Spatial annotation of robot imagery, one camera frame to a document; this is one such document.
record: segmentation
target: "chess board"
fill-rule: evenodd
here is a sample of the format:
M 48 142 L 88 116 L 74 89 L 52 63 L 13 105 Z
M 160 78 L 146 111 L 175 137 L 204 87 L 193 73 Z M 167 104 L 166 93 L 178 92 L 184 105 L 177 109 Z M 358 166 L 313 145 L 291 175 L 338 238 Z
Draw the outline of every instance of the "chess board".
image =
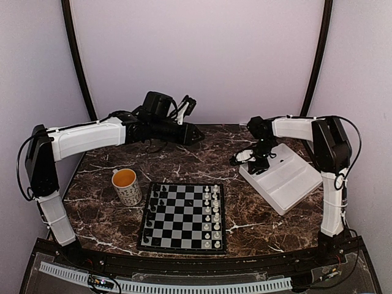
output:
M 225 237 L 223 185 L 150 184 L 138 239 L 139 250 L 225 254 Z

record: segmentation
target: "white plastic box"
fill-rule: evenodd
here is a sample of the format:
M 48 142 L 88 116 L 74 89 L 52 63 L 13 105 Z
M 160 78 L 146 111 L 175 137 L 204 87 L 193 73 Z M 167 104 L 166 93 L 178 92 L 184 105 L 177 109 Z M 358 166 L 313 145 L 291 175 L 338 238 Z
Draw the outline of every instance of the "white plastic box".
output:
M 292 151 L 280 144 L 272 149 L 275 158 L 268 158 L 269 169 L 260 175 L 250 175 L 247 164 L 239 173 L 283 216 L 322 183 L 321 174 Z

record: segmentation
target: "curved black pole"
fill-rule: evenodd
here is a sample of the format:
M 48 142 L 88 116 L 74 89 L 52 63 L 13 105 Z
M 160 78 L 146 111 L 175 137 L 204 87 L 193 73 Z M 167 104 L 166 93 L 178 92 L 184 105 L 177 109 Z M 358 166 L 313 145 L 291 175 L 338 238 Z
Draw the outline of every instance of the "curved black pole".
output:
M 98 118 L 94 106 L 92 104 L 90 92 L 88 91 L 88 87 L 87 87 L 85 72 L 83 71 L 83 66 L 81 64 L 69 0 L 61 0 L 61 5 L 62 5 L 62 14 L 64 15 L 64 22 L 66 25 L 66 30 L 68 35 L 69 48 L 71 50 L 73 65 L 75 66 L 75 71 L 78 77 L 80 90 L 83 95 L 83 100 L 85 101 L 90 120 L 96 121 L 98 120 Z
M 323 20 L 321 23 L 320 36 L 318 37 L 318 44 L 317 44 L 316 54 L 314 57 L 311 78 L 309 79 L 309 85 L 307 86 L 305 99 L 304 99 L 304 103 L 302 104 L 300 116 L 307 116 L 309 109 L 311 107 L 314 90 L 317 84 L 317 79 L 319 78 L 321 63 L 323 61 L 326 37 L 328 35 L 328 29 L 330 28 L 332 5 L 333 5 L 333 0 L 325 0 Z

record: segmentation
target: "table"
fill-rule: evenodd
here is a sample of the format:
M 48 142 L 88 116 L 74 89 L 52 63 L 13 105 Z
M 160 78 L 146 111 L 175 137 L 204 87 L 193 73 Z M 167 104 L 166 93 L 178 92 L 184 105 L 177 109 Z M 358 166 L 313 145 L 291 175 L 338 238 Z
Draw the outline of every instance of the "table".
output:
M 317 232 L 322 221 L 322 187 L 280 216 L 242 178 L 238 167 L 229 165 L 228 160 L 234 153 L 255 141 L 246 127 L 201 125 L 199 129 L 205 139 L 193 146 L 169 143 L 163 151 L 148 154 L 148 143 L 136 143 L 95 149 L 85 154 L 64 197 L 71 225 L 84 248 L 147 257 L 184 258 L 185 255 L 136 249 L 151 181 L 224 185 L 227 254 L 219 257 L 249 257 L 317 246 Z M 299 140 L 279 139 L 278 142 L 285 143 L 310 161 Z M 150 151 L 161 144 L 154 141 Z M 126 207 L 119 201 L 111 186 L 115 168 L 136 171 L 143 192 L 139 205 Z

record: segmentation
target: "mug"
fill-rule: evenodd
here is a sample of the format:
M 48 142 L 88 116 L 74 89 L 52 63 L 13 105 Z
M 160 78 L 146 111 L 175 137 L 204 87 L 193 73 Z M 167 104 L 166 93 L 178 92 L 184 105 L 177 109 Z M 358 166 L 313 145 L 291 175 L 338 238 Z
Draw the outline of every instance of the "mug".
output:
M 134 206 L 141 201 L 140 185 L 136 173 L 129 169 L 113 170 L 111 183 L 121 202 L 126 206 Z

